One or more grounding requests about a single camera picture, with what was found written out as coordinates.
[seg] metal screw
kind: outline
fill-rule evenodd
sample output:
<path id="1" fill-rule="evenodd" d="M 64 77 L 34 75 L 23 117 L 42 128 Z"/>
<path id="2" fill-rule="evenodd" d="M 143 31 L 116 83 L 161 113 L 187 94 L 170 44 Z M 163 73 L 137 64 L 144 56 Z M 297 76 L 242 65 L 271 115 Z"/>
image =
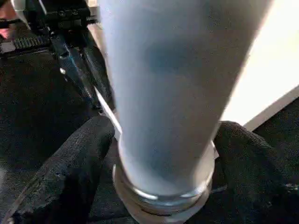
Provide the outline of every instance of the metal screw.
<path id="1" fill-rule="evenodd" d="M 73 15 L 78 15 L 78 11 L 76 9 L 74 9 L 72 12 L 71 12 Z"/>
<path id="2" fill-rule="evenodd" d="M 66 74 L 66 72 L 65 72 L 65 70 L 63 68 L 60 68 L 60 73 L 63 74 L 63 75 Z"/>
<path id="3" fill-rule="evenodd" d="M 64 11 L 60 11 L 60 12 L 58 13 L 58 15 L 61 16 L 61 17 L 65 17 L 65 12 L 64 12 Z"/>

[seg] black fabric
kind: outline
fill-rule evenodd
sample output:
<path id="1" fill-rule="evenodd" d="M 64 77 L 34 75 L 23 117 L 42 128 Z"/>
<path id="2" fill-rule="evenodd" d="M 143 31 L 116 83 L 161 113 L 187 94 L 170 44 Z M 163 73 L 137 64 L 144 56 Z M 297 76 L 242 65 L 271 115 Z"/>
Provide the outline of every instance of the black fabric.
<path id="1" fill-rule="evenodd" d="M 214 142 L 242 222 L 297 223 L 298 183 L 274 148 L 233 122 L 221 123 Z"/>
<path id="2" fill-rule="evenodd" d="M 92 115 L 49 54 L 0 61 L 0 220 L 43 162 Z"/>
<path id="3" fill-rule="evenodd" d="M 104 116 L 87 121 L 43 164 L 4 223 L 84 223 L 99 184 L 114 127 Z"/>

